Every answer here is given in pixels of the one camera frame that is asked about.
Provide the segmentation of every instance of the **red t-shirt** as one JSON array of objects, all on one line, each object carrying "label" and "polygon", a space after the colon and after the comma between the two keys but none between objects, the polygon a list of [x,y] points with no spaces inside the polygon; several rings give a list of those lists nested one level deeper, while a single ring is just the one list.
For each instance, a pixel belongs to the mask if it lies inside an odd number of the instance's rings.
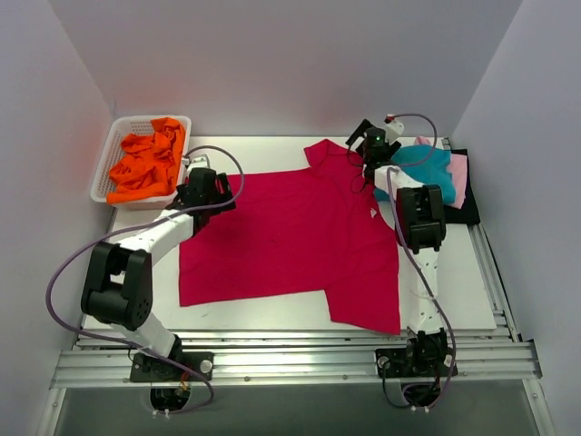
[{"label": "red t-shirt", "polygon": [[396,238],[359,156],[329,140],[305,154],[309,168],[247,174],[236,210],[182,243],[180,305],[324,289],[332,321],[399,334]]}]

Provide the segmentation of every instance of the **plastic laundry basket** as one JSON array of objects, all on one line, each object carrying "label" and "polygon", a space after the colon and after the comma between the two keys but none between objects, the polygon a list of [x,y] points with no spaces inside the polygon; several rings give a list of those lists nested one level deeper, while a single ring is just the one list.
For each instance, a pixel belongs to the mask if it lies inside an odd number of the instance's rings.
[{"label": "plastic laundry basket", "polygon": [[[125,152],[121,148],[121,142],[127,134],[152,134],[153,127],[151,120],[156,118],[164,118],[169,116],[182,123],[185,130],[185,141],[183,145],[182,156],[188,152],[188,141],[190,139],[190,131],[192,129],[192,120],[187,116],[177,115],[147,115],[147,116],[125,116],[113,122],[105,146],[101,154],[101,160],[97,166],[97,172],[94,175],[93,185],[91,186],[91,198],[98,203],[107,202],[107,194],[115,190],[115,185],[109,178],[109,170],[116,165]],[[180,163],[180,172],[178,175],[178,183],[183,182],[185,176],[185,166]],[[119,209],[163,209],[172,202],[176,192],[173,191],[170,195],[164,197],[150,197],[143,200],[136,200],[134,202],[118,203],[113,206]]]}]

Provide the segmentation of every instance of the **orange towel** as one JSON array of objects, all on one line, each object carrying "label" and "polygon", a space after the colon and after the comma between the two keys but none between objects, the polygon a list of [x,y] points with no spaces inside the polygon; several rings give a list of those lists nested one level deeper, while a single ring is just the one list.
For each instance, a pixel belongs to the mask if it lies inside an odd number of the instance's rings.
[{"label": "orange towel", "polygon": [[109,171],[116,191],[109,204],[170,195],[178,183],[185,130],[173,118],[152,120],[154,134],[128,134],[121,142],[125,157]]}]

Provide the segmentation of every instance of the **gray floor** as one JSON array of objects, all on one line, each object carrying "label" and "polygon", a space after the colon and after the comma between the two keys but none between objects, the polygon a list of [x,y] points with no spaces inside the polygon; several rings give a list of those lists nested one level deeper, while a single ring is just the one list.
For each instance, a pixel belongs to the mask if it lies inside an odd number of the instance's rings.
[{"label": "gray floor", "polygon": [[[380,382],[217,388],[201,411],[153,419],[148,389],[69,390],[56,434],[112,435],[536,435],[520,381],[456,381],[431,413],[391,408]],[[200,399],[204,390],[194,391]]]}]

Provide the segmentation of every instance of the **black cloth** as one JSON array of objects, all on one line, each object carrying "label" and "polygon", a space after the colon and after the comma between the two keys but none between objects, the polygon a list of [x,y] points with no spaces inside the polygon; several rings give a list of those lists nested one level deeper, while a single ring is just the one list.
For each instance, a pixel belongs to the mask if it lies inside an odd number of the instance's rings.
[{"label": "black cloth", "polygon": [[[452,154],[464,154],[468,156],[468,150],[450,150]],[[462,209],[444,206],[444,218],[447,224],[480,224],[480,214],[476,205],[476,199],[470,186],[470,159],[467,159],[468,178],[466,181],[466,200]]]}]

